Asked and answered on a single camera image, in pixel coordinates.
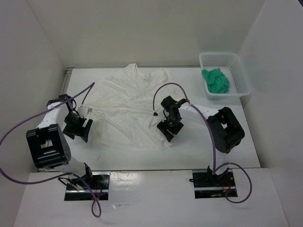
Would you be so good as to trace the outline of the white tank top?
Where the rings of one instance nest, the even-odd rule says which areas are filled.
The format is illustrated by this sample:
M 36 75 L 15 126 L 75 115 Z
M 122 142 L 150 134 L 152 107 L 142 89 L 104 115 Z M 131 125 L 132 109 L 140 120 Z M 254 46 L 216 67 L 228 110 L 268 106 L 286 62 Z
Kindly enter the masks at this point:
M 182 97 L 172 85 L 172 73 L 160 68 L 149 73 L 129 64 L 117 74 L 99 79 L 84 104 L 92 108 L 93 120 L 89 144 L 106 145 L 129 151 L 158 151 L 171 146 L 157 129 L 162 120 L 153 116 L 161 101 L 172 96 Z

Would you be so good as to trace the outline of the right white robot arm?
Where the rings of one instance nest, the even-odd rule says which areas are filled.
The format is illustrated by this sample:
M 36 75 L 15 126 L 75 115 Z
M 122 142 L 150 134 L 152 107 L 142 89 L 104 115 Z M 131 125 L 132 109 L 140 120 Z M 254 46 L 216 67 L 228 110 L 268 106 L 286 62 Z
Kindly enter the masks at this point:
M 207 168 L 207 180 L 213 186 L 219 185 L 228 172 L 228 166 L 224 165 L 227 155 L 245 137 L 245 132 L 232 110 L 228 107 L 217 110 L 195 106 L 185 98 L 176 101 L 171 96 L 164 98 L 161 106 L 167 115 L 158 123 L 157 129 L 169 142 L 183 128 L 183 118 L 207 127 L 213 149 L 213 160 Z

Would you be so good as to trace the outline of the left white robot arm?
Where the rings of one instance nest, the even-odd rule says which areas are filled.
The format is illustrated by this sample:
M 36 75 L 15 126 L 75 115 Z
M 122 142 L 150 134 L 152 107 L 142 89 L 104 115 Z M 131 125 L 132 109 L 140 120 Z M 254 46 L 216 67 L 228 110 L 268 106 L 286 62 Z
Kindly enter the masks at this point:
M 86 163 L 72 156 L 66 138 L 79 137 L 88 142 L 93 120 L 87 116 L 92 109 L 80 106 L 75 110 L 73 102 L 67 94 L 49 100 L 48 113 L 35 129 L 26 132 L 26 139 L 37 168 L 76 174 L 77 180 L 72 179 L 70 183 L 88 189 L 94 183 L 92 171 Z

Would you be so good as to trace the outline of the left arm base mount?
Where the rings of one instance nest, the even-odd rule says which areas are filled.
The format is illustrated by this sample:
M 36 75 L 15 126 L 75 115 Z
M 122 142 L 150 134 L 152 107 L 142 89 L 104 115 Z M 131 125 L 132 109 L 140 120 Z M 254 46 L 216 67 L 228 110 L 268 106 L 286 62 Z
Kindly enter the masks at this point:
M 95 174 L 91 178 L 82 177 L 94 193 L 98 201 L 107 201 L 109 197 L 109 174 Z M 93 201 L 88 187 L 79 178 L 59 177 L 58 181 L 65 185 L 65 201 Z

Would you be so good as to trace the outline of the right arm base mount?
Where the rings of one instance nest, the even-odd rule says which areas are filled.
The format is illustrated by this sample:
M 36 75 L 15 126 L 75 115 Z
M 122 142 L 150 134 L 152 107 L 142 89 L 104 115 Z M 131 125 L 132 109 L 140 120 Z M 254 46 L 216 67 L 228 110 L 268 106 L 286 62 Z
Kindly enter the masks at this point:
M 232 170 L 222 175 L 212 175 L 210 168 L 192 172 L 189 181 L 193 184 L 196 199 L 238 197 Z

